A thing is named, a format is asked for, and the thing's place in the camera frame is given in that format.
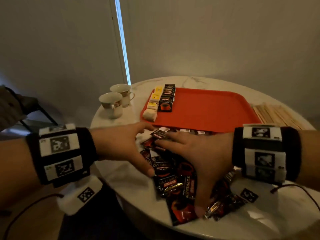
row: teacup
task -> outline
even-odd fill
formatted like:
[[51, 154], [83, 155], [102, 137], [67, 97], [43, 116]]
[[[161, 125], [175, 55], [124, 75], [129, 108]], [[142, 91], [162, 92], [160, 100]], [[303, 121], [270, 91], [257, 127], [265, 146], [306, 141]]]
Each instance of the teacup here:
[[110, 88], [111, 92], [118, 92], [122, 95], [122, 106], [125, 108], [130, 105], [130, 101], [134, 98], [135, 94], [130, 91], [131, 86], [128, 84], [116, 84]]
[[109, 119], [122, 116], [122, 95], [118, 92], [108, 92], [99, 97]]

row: round table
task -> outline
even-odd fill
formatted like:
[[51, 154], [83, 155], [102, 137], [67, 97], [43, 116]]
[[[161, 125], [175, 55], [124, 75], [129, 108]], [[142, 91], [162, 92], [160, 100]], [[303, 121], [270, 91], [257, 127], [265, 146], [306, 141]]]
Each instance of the round table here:
[[[252, 104], [278, 104], [284, 106], [306, 129], [314, 127], [301, 115], [256, 90], [212, 78], [173, 76], [141, 81], [132, 85], [136, 94], [131, 106], [123, 109], [123, 115], [109, 120], [100, 106], [96, 112], [91, 128], [109, 127], [131, 124], [139, 121], [139, 115], [150, 92], [157, 85], [175, 84], [176, 87], [231, 91], [241, 94]], [[137, 136], [138, 143], [146, 140], [150, 132]], [[272, 185], [242, 178], [231, 185], [233, 193], [240, 194], [247, 188], [258, 194], [254, 203], [248, 203], [236, 212], [230, 213], [219, 221], [213, 219], [196, 219], [179, 226], [172, 226], [166, 201], [159, 199], [152, 179], [142, 175], [126, 161], [97, 161], [96, 166], [102, 177], [124, 200], [154, 221], [182, 233], [198, 238], [210, 239], [277, 239], [286, 237], [296, 239], [297, 236], [320, 236], [320, 214], [312, 200], [298, 187], [286, 187], [271, 194]], [[320, 204], [320, 193], [308, 189], [308, 192]]]

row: wristband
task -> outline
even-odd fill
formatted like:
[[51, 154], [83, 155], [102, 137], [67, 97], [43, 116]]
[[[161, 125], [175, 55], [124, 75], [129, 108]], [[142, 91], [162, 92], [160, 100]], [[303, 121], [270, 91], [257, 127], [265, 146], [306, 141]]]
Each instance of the wristband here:
[[235, 128], [232, 163], [244, 177], [275, 185], [295, 181], [301, 165], [299, 133], [261, 124]]
[[26, 141], [40, 183], [55, 188], [89, 176], [98, 159], [90, 131], [74, 124], [40, 129]]

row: black cable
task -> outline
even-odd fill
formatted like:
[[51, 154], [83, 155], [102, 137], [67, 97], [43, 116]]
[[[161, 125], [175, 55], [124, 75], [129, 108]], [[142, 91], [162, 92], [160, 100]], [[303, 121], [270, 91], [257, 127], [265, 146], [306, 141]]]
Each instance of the black cable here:
[[27, 209], [29, 209], [31, 206], [39, 203], [40, 201], [45, 200], [45, 199], [50, 198], [50, 197], [63, 198], [64, 195], [63, 195], [63, 194], [60, 194], [60, 193], [49, 194], [49, 195], [47, 195], [47, 196], [45, 196], [45, 197], [42, 197], [42, 198], [38, 199], [37, 201], [33, 202], [31, 205], [29, 205], [29, 206], [27, 206], [26, 208], [24, 208], [24, 209], [9, 223], [9, 225], [8, 225], [7, 229], [5, 230], [5, 233], [4, 233], [4, 235], [3, 235], [3, 240], [7, 240], [8, 235], [9, 235], [9, 231], [10, 231], [10, 228], [11, 228], [12, 225], [18, 220], [18, 218], [21, 217], [21, 215], [26, 212]]
[[296, 186], [296, 187], [299, 187], [301, 189], [304, 190], [304, 192], [306, 192], [306, 194], [312, 199], [312, 201], [315, 203], [315, 205], [318, 207], [318, 210], [320, 211], [320, 207], [318, 205], [318, 203], [315, 201], [315, 199], [308, 193], [308, 191], [305, 190], [304, 187], [300, 186], [300, 185], [296, 185], [296, 184], [284, 184], [284, 185], [280, 185], [276, 188], [273, 188], [272, 190], [270, 190], [270, 193], [274, 194], [276, 191], [278, 191], [278, 189], [281, 189], [283, 187], [287, 187], [287, 186]]

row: red tray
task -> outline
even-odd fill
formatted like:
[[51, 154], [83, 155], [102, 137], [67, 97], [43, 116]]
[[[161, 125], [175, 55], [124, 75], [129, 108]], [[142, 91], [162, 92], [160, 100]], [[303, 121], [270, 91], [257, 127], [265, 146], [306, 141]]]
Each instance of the red tray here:
[[[140, 113], [141, 121], [146, 121], [142, 114], [148, 101]], [[172, 112], [158, 112], [155, 122], [149, 123], [155, 126], [226, 133], [233, 132], [234, 128], [243, 124], [261, 122], [246, 99], [238, 93], [176, 88]]]

